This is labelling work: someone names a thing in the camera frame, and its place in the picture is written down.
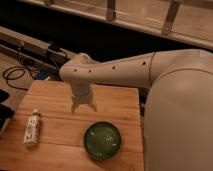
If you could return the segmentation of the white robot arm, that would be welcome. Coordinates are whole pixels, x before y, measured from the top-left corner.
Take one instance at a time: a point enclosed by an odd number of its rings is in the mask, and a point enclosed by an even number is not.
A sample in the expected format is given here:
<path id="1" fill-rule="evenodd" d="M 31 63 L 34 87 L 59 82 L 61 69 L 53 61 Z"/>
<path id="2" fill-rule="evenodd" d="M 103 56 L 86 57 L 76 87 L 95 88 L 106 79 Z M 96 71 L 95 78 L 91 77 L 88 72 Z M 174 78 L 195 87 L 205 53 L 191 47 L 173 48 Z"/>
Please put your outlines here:
<path id="1" fill-rule="evenodd" d="M 213 53 L 202 49 L 151 52 L 97 62 L 80 53 L 60 68 L 72 107 L 93 106 L 90 85 L 147 88 L 146 171 L 213 171 Z"/>

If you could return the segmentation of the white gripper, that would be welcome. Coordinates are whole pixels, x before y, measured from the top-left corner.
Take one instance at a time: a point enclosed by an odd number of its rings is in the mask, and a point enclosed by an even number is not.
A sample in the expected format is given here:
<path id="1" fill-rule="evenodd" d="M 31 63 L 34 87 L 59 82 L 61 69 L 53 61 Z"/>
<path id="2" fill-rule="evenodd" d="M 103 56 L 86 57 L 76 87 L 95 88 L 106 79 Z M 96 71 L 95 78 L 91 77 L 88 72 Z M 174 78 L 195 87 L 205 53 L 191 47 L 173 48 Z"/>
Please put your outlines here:
<path id="1" fill-rule="evenodd" d="M 71 85 L 71 91 L 72 91 L 72 100 L 73 103 L 71 105 L 71 112 L 75 113 L 77 108 L 79 107 L 79 104 L 88 104 L 88 106 L 94 110 L 94 112 L 97 112 L 97 106 L 95 103 L 92 102 L 92 90 L 89 84 L 72 84 Z"/>

